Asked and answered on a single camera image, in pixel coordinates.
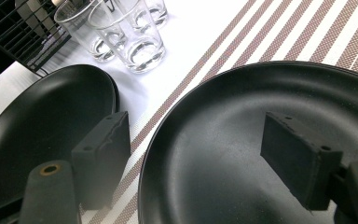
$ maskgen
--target striped table runner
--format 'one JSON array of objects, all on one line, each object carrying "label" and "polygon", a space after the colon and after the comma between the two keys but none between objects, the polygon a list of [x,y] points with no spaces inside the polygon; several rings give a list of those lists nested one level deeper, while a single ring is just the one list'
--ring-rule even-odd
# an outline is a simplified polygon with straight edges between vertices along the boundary
[{"label": "striped table runner", "polygon": [[138,223],[138,181],[162,118],[187,92],[233,67],[265,61],[327,63],[358,72],[358,1],[248,0],[160,108],[131,127],[131,158],[114,209],[81,211],[83,223]]}]

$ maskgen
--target drinking glass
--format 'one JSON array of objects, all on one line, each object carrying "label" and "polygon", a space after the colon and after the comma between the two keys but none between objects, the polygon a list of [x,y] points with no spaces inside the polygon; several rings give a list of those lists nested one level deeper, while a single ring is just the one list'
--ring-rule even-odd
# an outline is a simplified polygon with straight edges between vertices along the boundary
[{"label": "drinking glass", "polygon": [[161,62],[165,48],[145,1],[132,2],[129,8],[119,1],[99,0],[89,14],[89,25],[127,68],[143,73]]},{"label": "drinking glass", "polygon": [[91,10],[97,4],[98,0],[66,0],[57,9],[54,20],[97,61],[106,62],[115,55],[87,23]]}]

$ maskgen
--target wire rack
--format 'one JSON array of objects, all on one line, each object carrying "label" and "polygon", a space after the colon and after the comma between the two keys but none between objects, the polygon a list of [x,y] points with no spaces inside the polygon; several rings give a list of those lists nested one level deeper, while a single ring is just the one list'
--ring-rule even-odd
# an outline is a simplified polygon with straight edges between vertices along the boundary
[{"label": "wire rack", "polygon": [[50,0],[0,0],[0,50],[36,74],[44,71],[71,37],[53,20],[56,10]]}]

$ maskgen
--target table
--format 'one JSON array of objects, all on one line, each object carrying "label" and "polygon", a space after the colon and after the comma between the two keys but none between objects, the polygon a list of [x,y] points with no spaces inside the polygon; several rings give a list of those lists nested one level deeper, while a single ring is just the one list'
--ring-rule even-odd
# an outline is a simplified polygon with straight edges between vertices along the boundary
[{"label": "table", "polygon": [[[72,40],[44,66],[48,72],[77,63],[99,66],[117,83],[121,107],[130,113],[132,154],[114,195],[115,206],[81,210],[83,223],[138,223],[139,172],[150,139],[173,105],[209,78],[244,64],[279,60],[327,63],[358,72],[358,1],[165,3],[170,17],[160,34],[167,55],[156,69],[135,75],[118,59],[96,63]],[[37,80],[19,69],[13,64],[0,76],[0,111]]]}]

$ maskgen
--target glass rim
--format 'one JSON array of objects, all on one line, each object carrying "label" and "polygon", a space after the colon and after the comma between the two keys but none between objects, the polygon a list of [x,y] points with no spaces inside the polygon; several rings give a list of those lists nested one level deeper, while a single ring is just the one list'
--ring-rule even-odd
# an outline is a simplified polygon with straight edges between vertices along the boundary
[{"label": "glass rim", "polygon": [[62,8],[64,7],[65,4],[67,4],[68,2],[71,2],[71,0],[65,0],[62,4],[60,4],[60,6],[57,8],[57,11],[56,13],[54,14],[54,20],[57,22],[57,23],[65,23],[65,22],[68,22],[68,21],[71,21],[73,19],[76,19],[77,17],[80,16],[80,14],[82,14],[83,12],[85,12],[87,9],[89,9],[91,6],[92,6],[92,3],[94,3],[95,1],[99,1],[99,0],[91,0],[89,1],[89,4],[86,6],[86,7],[83,7],[81,10],[79,10],[77,13],[75,13],[74,16],[72,17],[69,17],[65,20],[58,20],[57,19],[57,14],[60,10],[62,10]]},{"label": "glass rim", "polygon": [[97,7],[102,3],[103,0],[94,0],[94,1],[98,1],[98,4],[91,10],[91,13],[90,13],[89,16],[88,16],[87,21],[88,21],[88,24],[89,24],[92,28],[94,28],[94,29],[96,29],[96,30],[103,30],[103,29],[109,28],[109,27],[111,27],[111,26],[114,26],[115,24],[118,24],[118,23],[124,21],[124,20],[126,19],[126,17],[128,17],[128,16],[136,9],[136,7],[137,7],[139,4],[141,4],[141,2],[142,2],[142,0],[137,0],[136,3],[133,5],[133,7],[132,7],[127,13],[123,14],[120,18],[118,18],[118,19],[115,20],[115,21],[112,21],[112,22],[109,23],[108,25],[105,25],[105,26],[97,26],[97,25],[95,25],[94,23],[91,22],[90,17],[91,17],[91,14],[94,12],[95,8],[97,8]]}]

